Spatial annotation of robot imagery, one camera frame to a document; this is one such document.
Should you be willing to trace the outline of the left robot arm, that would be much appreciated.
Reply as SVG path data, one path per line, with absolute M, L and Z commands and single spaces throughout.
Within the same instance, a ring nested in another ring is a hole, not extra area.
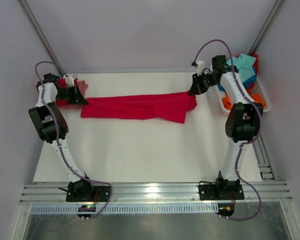
M 69 127 L 56 100 L 65 100 L 71 106 L 86 106 L 77 85 L 61 85 L 60 78 L 52 73 L 45 74 L 36 85 L 39 97 L 35 107 L 28 110 L 30 119 L 42 141 L 48 143 L 60 158 L 68 178 L 64 191 L 68 202 L 89 201 L 95 195 L 86 172 L 74 160 L 69 150 L 66 135 Z

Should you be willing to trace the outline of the magenta t shirt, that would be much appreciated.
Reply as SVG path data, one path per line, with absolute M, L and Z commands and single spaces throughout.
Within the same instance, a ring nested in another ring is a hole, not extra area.
M 113 97 L 89 97 L 82 118 L 150 120 L 163 119 L 183 124 L 188 112 L 197 106 L 194 95 L 188 92 Z

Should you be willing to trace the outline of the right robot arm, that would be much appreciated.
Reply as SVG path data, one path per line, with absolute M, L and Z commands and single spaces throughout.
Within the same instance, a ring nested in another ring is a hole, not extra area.
M 196 73 L 192 75 L 189 96 L 204 94 L 209 88 L 221 85 L 232 104 L 225 122 L 228 147 L 224 164 L 215 182 L 199 182 L 199 198 L 202 201 L 243 200 L 240 170 L 248 146 L 260 135 L 264 107 L 249 96 L 241 83 L 238 69 L 227 64 L 224 55 L 212 58 L 211 69 L 206 69 L 205 63 L 200 60 L 195 60 L 192 65 Z

